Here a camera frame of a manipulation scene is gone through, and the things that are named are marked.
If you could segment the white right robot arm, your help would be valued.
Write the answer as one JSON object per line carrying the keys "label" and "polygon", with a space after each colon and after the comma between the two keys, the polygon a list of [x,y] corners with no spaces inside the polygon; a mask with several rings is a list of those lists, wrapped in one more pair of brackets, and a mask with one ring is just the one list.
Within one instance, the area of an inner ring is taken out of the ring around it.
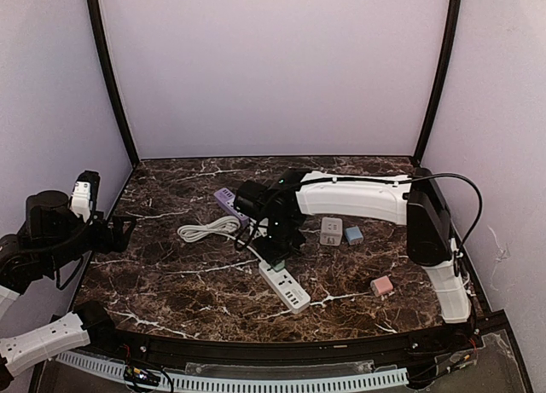
{"label": "white right robot arm", "polygon": [[401,228],[404,255],[427,275],[449,325],[470,320],[471,297],[463,273],[464,240],[452,226],[450,209],[437,184],[457,174],[348,176],[290,168],[270,183],[253,185],[249,200],[256,222],[252,244],[265,261],[278,265],[299,255],[311,217],[338,217]]}

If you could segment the black front table rail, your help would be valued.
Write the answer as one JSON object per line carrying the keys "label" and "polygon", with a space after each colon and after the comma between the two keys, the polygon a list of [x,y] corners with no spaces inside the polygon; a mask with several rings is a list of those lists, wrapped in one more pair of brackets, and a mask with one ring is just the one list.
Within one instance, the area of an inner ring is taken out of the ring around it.
{"label": "black front table rail", "polygon": [[428,364],[439,355],[473,347],[469,338],[456,336],[446,327],[372,338],[278,344],[207,342],[127,331],[118,331],[117,336],[121,344],[116,348],[88,346],[82,351],[182,370],[189,363],[288,367],[372,361],[376,366],[413,367]]}

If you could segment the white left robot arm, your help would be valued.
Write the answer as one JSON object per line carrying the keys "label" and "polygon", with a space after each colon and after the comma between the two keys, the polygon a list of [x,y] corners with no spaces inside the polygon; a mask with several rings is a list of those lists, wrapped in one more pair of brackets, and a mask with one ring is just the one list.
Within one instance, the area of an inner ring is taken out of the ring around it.
{"label": "white left robot arm", "polygon": [[[26,200],[26,219],[15,234],[1,238],[1,312],[35,282],[55,281],[64,290],[74,280],[61,280],[61,268],[79,267],[90,252],[121,253],[127,249],[137,220],[114,216],[107,220],[89,206],[83,215],[69,207],[67,194],[47,190]],[[113,320],[96,301],[82,303],[49,324],[1,340],[1,387],[28,368],[62,352],[93,346],[114,351],[120,342]]]}

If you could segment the black frame post left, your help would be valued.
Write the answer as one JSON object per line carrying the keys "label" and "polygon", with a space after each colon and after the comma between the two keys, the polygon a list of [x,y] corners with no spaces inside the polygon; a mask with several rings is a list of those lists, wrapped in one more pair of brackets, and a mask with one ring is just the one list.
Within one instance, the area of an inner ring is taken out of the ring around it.
{"label": "black frame post left", "polygon": [[107,45],[105,26],[102,19],[100,0],[86,0],[86,3],[96,46],[96,53],[102,70],[102,77],[106,86],[108,99],[113,110],[114,119],[131,167],[136,168],[140,163],[140,158],[125,115],[114,74],[113,63]]}

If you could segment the purple power strip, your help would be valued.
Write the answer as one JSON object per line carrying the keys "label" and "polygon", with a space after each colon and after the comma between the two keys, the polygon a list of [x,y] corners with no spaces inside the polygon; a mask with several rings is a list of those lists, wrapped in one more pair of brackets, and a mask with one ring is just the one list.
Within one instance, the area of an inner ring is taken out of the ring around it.
{"label": "purple power strip", "polygon": [[240,221],[243,228],[249,224],[248,216],[240,213],[234,207],[235,194],[232,193],[228,188],[220,188],[213,193],[213,196],[218,206],[225,212],[227,212],[230,216],[236,217]]}

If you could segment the white power strip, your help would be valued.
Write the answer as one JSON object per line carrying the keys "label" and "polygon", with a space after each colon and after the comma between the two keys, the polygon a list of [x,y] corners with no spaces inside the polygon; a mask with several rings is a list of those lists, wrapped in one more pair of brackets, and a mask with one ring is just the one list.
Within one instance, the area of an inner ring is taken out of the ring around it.
{"label": "white power strip", "polygon": [[285,268],[275,271],[263,261],[259,263],[258,271],[291,313],[298,314],[309,307],[310,295]]}

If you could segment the white cube socket adapter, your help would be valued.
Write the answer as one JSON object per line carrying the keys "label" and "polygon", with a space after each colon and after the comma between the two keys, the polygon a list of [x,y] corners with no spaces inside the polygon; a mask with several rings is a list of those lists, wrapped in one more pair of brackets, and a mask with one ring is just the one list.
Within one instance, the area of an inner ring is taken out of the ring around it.
{"label": "white cube socket adapter", "polygon": [[338,217],[323,217],[321,221],[320,244],[339,246],[343,236],[343,222]]}

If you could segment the blue plug adapter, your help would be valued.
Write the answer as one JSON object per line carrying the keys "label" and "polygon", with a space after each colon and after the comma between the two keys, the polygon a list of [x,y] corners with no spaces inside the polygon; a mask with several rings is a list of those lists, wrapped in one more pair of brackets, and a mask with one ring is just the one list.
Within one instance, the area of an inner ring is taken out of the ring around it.
{"label": "blue plug adapter", "polygon": [[361,244],[363,242],[363,234],[359,227],[346,228],[345,238],[350,246]]}

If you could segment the pink plug adapter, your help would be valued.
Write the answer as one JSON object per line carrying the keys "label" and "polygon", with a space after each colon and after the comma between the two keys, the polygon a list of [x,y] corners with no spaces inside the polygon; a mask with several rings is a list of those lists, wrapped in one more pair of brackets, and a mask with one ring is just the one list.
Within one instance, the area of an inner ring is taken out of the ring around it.
{"label": "pink plug adapter", "polygon": [[376,297],[388,294],[393,290],[393,284],[388,276],[384,275],[370,282],[370,289]]}

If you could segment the green plug adapter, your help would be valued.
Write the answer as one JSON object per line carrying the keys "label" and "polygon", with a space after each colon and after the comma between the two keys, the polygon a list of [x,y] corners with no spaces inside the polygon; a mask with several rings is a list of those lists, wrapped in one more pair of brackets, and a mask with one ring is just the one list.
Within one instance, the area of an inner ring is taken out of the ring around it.
{"label": "green plug adapter", "polygon": [[285,269],[285,261],[280,261],[278,264],[274,265],[273,266],[273,269],[276,271],[276,272],[279,272],[283,269]]}

